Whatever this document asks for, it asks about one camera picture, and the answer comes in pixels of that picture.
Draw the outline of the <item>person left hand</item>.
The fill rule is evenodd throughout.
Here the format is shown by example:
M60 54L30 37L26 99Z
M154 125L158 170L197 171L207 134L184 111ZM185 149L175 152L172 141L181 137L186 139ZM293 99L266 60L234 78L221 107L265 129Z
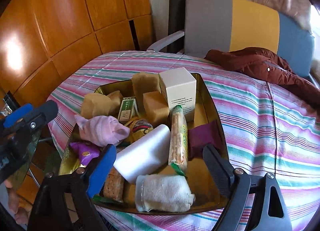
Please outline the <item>person left hand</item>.
M9 180L5 180L4 184L7 188L9 195L8 206L10 211L14 214L14 219L17 224L28 224L29 221L29 213L22 207L19 206L19 196L13 188L13 185Z

